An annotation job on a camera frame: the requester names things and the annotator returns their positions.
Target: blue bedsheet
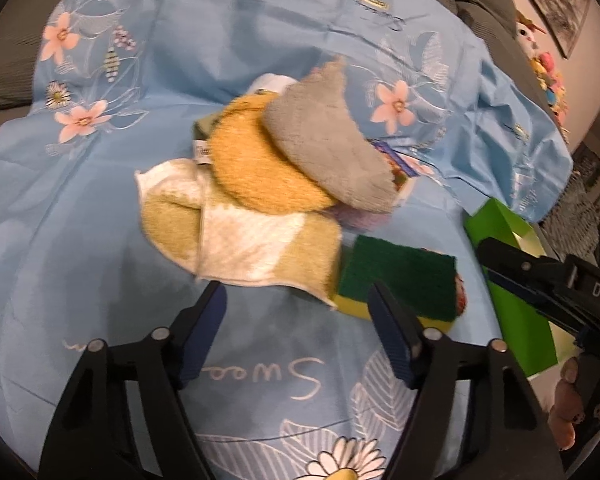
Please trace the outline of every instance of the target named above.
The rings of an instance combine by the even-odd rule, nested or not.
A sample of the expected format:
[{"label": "blue bedsheet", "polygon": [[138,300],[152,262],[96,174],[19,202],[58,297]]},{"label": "blue bedsheet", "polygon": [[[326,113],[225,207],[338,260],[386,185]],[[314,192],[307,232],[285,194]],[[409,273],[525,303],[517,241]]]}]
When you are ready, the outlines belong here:
[{"label": "blue bedsheet", "polygon": [[[137,340],[205,285],[143,237],[134,172],[191,156],[193,121],[260,74],[301,78],[334,54],[347,60],[361,131],[431,163],[443,184],[422,178],[373,235],[457,256],[468,309],[452,335],[499,334],[454,197],[496,196],[536,220],[571,163],[553,123],[440,4],[63,0],[43,33],[32,111],[0,129],[0,434],[33,468],[85,343]],[[369,118],[378,85],[399,80],[417,121],[389,135]],[[269,480],[309,475],[321,451],[342,455],[340,436],[377,439],[388,457],[412,395],[370,323],[288,288],[230,287],[205,372],[182,399],[219,478]]]}]

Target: green paper bag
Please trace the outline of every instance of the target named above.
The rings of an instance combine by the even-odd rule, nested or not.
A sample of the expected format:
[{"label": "green paper bag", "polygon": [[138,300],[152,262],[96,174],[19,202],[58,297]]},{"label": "green paper bag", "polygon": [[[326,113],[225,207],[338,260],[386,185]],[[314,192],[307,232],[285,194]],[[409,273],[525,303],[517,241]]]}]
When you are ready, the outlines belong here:
[{"label": "green paper bag", "polygon": [[[542,244],[531,225],[491,198],[464,222],[476,247],[485,238],[496,238],[533,256],[544,255]],[[491,301],[502,337],[516,356],[527,377],[546,370],[558,361],[549,322],[527,302],[487,280]]]}]

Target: fabric label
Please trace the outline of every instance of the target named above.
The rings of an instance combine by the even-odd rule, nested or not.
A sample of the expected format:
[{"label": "fabric label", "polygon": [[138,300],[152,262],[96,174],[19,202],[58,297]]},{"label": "fabric label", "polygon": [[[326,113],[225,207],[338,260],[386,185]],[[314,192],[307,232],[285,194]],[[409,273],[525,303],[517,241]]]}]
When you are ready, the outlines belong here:
[{"label": "fabric label", "polygon": [[198,164],[211,164],[209,157],[209,147],[206,145],[206,140],[196,140],[196,162]]}]

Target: finger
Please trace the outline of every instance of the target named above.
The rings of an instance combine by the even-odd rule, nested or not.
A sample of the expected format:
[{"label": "finger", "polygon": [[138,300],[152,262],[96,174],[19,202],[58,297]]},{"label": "finger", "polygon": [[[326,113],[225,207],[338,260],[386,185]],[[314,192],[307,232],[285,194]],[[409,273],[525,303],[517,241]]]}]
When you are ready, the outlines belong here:
[{"label": "finger", "polygon": [[575,444],[576,431],[573,429],[573,424],[557,415],[554,408],[549,412],[547,423],[560,450],[569,449]]},{"label": "finger", "polygon": [[584,406],[582,398],[573,384],[561,380],[555,387],[555,414],[573,424],[580,424],[584,420]]},{"label": "finger", "polygon": [[560,376],[568,383],[575,383],[578,378],[578,359],[575,357],[568,359],[562,366]]}]

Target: green scouring pad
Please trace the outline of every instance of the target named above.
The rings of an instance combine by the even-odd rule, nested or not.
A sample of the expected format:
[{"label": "green scouring pad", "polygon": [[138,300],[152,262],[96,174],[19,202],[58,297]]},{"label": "green scouring pad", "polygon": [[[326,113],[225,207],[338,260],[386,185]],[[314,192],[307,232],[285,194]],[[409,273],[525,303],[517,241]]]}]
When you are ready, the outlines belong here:
[{"label": "green scouring pad", "polygon": [[360,235],[333,298],[338,310],[370,319],[366,298],[374,282],[383,282],[425,327],[447,332],[456,319],[456,259],[452,256]]}]

